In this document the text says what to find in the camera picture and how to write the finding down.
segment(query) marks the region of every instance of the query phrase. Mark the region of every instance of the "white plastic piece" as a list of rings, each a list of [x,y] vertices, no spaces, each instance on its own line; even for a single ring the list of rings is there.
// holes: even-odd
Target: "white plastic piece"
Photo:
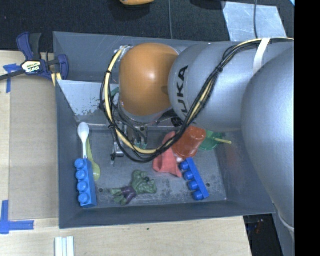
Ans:
[[[75,256],[74,237],[56,237],[54,256]]]
[[[258,50],[256,51],[254,61],[253,61],[253,74],[256,74],[259,71],[259,69],[262,68],[263,66],[262,60],[269,42],[270,42],[270,38],[263,38],[261,40],[261,43],[258,47]]]

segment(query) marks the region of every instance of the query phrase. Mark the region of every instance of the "black surface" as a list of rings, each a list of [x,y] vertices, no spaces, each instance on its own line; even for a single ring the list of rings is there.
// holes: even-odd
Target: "black surface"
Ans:
[[[255,0],[236,2],[253,4]],[[258,0],[258,4],[277,6],[288,37],[295,36],[295,10],[289,0]],[[167,0],[155,0],[139,10],[128,10],[118,0],[2,0],[0,5],[1,50],[16,50],[16,37],[26,31],[43,34],[41,52],[53,52],[53,31],[171,38]],[[171,0],[171,18],[174,39],[229,39],[222,11],[210,7],[207,0]],[[264,220],[259,234],[249,233],[252,254],[282,255],[272,218],[266,215]]]

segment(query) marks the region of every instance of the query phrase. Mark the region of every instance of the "blue tape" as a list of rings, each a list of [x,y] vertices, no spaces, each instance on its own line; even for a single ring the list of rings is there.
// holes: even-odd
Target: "blue tape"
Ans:
[[[9,74],[11,72],[22,70],[22,68],[17,64],[9,64],[3,66],[4,70]],[[6,81],[6,93],[11,92],[11,78],[8,78]]]
[[[2,201],[1,219],[0,219],[0,234],[7,235],[10,231],[17,230],[33,230],[34,220],[9,221],[9,200]]]

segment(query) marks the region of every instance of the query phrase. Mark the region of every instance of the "green plastic toy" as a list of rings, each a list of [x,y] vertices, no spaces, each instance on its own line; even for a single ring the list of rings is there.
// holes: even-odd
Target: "green plastic toy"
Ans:
[[[124,206],[139,194],[155,194],[157,186],[155,181],[148,177],[146,171],[135,170],[132,173],[132,182],[129,186],[112,188],[110,192],[114,196],[113,200]]]

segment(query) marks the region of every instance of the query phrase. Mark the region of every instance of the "white tape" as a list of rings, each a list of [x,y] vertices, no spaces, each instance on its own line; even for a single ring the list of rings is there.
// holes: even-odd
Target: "white tape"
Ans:
[[[262,68],[262,60],[269,42],[270,42],[270,38],[263,38],[261,40],[261,43],[258,47],[258,50],[256,51],[254,61],[253,61],[253,75],[255,75],[259,71],[259,69]]]

